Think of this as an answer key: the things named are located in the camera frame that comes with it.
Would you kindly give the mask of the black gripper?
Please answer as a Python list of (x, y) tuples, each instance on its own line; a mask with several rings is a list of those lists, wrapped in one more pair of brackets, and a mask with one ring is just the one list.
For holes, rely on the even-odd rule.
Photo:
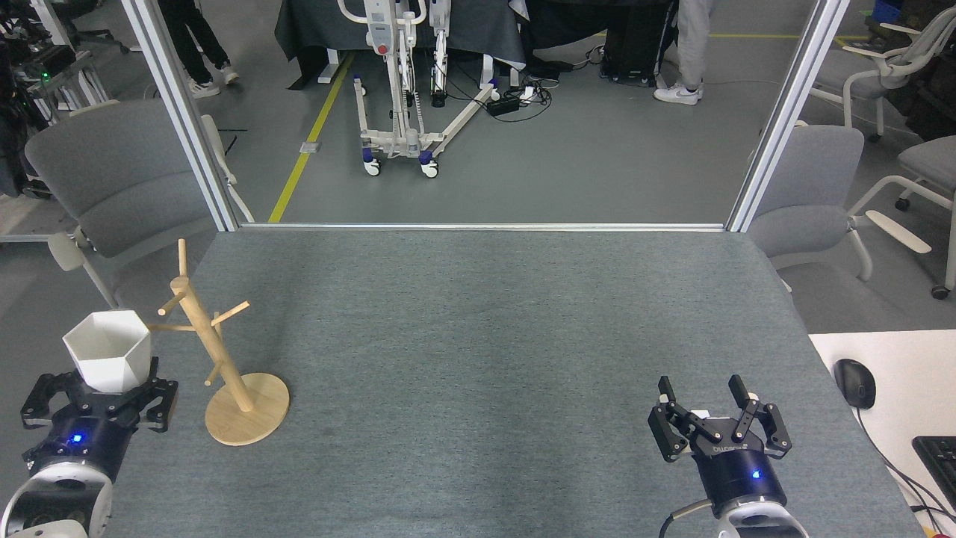
[[(668, 376), (659, 378), (657, 388), (659, 403), (650, 412), (648, 424), (663, 459), (676, 462), (680, 453), (689, 447), (691, 433), (702, 431), (710, 437), (710, 426), (699, 415), (677, 403)], [(731, 439), (740, 444), (713, 444), (703, 436), (693, 442), (693, 459), (717, 519), (739, 504), (770, 501), (786, 505), (786, 495), (768, 455), (763, 451), (761, 440), (743, 442), (754, 419), (763, 427), (765, 446), (771, 450), (769, 456), (772, 459), (783, 459), (792, 448), (775, 403), (761, 403), (757, 395), (745, 388), (741, 375), (731, 375), (728, 388), (742, 411), (731, 433)]]
[(22, 457), (31, 476), (59, 463), (92, 467), (117, 480), (131, 436), (141, 425), (165, 433), (174, 411), (178, 382), (157, 375), (158, 357), (150, 359), (147, 381), (123, 394), (123, 406), (112, 398), (96, 396), (89, 402), (88, 415), (82, 405), (69, 403), (55, 413), (50, 401), (67, 391), (71, 374), (41, 374), (21, 408), (26, 430), (50, 426), (50, 431)]

